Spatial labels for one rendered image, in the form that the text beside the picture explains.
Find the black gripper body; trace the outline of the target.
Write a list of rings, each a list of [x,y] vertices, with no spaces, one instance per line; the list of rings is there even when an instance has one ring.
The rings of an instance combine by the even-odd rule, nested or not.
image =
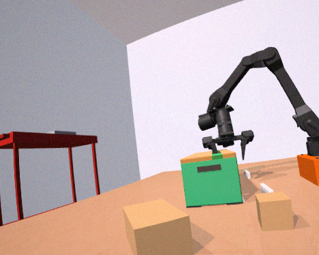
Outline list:
[[[202,138],[202,145],[204,149],[207,149],[207,145],[211,143],[217,144],[228,141],[241,140],[242,138],[249,138],[249,142],[252,142],[254,139],[254,132],[251,130],[242,131],[241,135],[235,136],[233,132],[232,121],[229,119],[218,121],[217,129],[219,133],[219,138],[213,139],[212,136]]]

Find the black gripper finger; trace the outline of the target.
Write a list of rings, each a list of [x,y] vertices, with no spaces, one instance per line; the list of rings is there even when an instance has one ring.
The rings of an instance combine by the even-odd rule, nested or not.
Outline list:
[[[212,152],[214,152],[214,154],[218,153],[215,143],[208,144],[207,146],[209,149],[212,149]]]
[[[245,157],[245,147],[249,144],[249,138],[242,138],[241,139],[241,151],[242,151],[242,160],[244,160]]]

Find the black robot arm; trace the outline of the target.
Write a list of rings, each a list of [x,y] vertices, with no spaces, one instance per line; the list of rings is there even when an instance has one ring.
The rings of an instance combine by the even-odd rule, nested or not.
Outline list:
[[[214,128],[218,121],[231,120],[230,112],[234,108],[227,103],[233,89],[237,87],[251,68],[265,67],[276,76],[290,100],[295,110],[295,115],[292,118],[296,121],[297,127],[300,127],[309,135],[306,142],[307,154],[313,157],[319,156],[319,118],[303,101],[301,94],[286,72],[279,52],[275,47],[268,47],[242,58],[228,80],[209,96],[207,112],[198,115],[198,127],[205,131]]]

